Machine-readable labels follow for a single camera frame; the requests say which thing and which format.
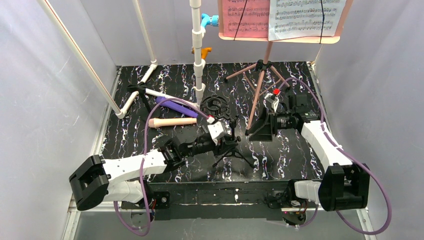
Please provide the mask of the black tripod mic stand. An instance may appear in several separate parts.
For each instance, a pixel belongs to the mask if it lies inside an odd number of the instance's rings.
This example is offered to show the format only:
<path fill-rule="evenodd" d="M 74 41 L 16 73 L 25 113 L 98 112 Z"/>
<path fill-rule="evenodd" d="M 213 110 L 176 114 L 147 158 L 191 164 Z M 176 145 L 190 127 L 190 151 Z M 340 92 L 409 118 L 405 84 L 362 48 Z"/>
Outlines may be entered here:
<path fill-rule="evenodd" d="M 231 114 L 228 101 L 218 95 L 212 95 L 202 100 L 200 110 L 215 120 L 207 126 L 212 141 L 215 143 L 213 154 L 219 159 L 212 165 L 214 168 L 227 157 L 244 160 L 252 169 L 254 165 L 239 151 L 240 136 L 235 134 L 237 115 Z"/>

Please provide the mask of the purple microphone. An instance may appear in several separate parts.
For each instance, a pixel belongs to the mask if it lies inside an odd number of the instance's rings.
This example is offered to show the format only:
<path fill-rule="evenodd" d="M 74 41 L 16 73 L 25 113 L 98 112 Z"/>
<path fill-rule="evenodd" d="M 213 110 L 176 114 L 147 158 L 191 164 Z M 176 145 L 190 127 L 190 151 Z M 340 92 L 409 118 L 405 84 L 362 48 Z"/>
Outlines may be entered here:
<path fill-rule="evenodd" d="M 187 108 L 186 106 L 178 104 L 178 103 L 176 103 L 172 100 L 166 101 L 165 103 L 162 103 L 161 106 L 167 107 L 167 108 L 172 109 L 174 111 L 177 111 L 177 112 L 185 115 L 186 117 L 190 117 L 190 118 L 197 118 L 198 117 L 197 112 Z"/>

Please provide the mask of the pink microphone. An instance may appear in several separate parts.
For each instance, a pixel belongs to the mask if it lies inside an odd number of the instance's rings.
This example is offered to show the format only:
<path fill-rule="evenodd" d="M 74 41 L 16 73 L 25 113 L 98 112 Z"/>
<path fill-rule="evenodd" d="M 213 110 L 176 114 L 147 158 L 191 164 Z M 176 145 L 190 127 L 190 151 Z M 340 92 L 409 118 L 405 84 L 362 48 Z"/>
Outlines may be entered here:
<path fill-rule="evenodd" d="M 148 126 L 150 128 L 161 128 L 161 127 L 169 127 L 169 126 L 192 125 L 196 123 L 197 123 L 197 119 L 194 117 L 152 118 L 148 121 Z"/>

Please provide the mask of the black round-base mic stand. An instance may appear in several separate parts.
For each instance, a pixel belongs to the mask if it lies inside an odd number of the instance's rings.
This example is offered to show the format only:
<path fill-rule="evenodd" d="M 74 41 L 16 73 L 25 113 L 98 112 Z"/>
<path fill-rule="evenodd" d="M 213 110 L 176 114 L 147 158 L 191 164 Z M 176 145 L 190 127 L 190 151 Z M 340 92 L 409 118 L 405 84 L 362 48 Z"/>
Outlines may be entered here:
<path fill-rule="evenodd" d="M 140 110 L 137 110 L 137 115 L 138 115 L 138 118 L 143 122 L 148 121 L 147 120 L 148 115 L 151 113 L 151 110 L 152 110 L 152 107 L 149 104 L 146 89 L 147 88 L 146 88 L 145 83 L 141 83 L 141 84 L 138 84 L 138 85 L 129 84 L 126 87 L 126 90 L 129 93 L 138 92 L 138 97 L 141 100 L 141 102 L 143 103 L 143 106 L 140 107 Z"/>

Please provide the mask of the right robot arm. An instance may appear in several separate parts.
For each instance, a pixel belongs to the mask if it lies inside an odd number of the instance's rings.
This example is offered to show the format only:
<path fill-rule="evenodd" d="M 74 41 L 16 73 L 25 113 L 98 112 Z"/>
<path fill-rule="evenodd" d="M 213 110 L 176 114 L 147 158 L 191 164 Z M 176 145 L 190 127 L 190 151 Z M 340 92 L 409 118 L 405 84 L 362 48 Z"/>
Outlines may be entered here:
<path fill-rule="evenodd" d="M 280 130 L 297 130 L 310 144 L 325 173 L 321 180 L 290 180 L 286 190 L 273 201 L 305 201 L 321 205 L 325 211 L 364 209 L 368 204 L 370 175 L 343 155 L 341 146 L 329 134 L 327 124 L 309 111 L 307 96 L 291 95 L 284 112 L 278 113 L 279 97 L 265 95 L 257 121 L 245 132 L 251 142 L 271 142 Z"/>

